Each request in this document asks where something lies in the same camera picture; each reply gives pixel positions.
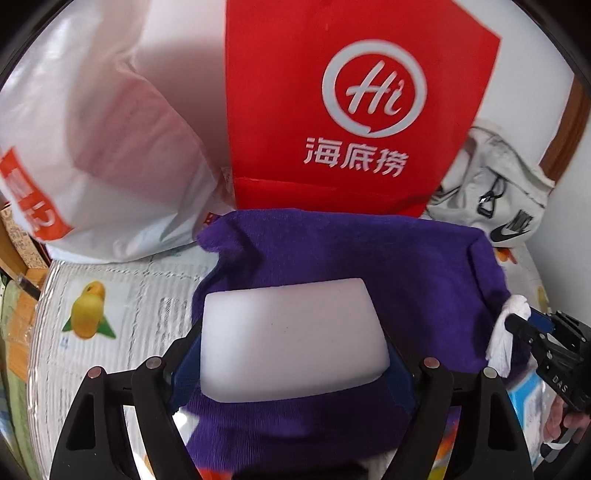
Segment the person's right hand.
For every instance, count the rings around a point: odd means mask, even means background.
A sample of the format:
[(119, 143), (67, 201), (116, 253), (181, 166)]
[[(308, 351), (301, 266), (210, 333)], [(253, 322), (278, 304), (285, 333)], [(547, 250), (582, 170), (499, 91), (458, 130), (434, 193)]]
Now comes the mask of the person's right hand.
[(544, 440), (554, 441), (561, 436), (561, 428), (574, 429), (572, 440), (579, 443), (585, 436), (590, 417), (584, 413), (566, 412), (565, 402), (557, 396), (550, 409), (549, 417), (543, 429)]

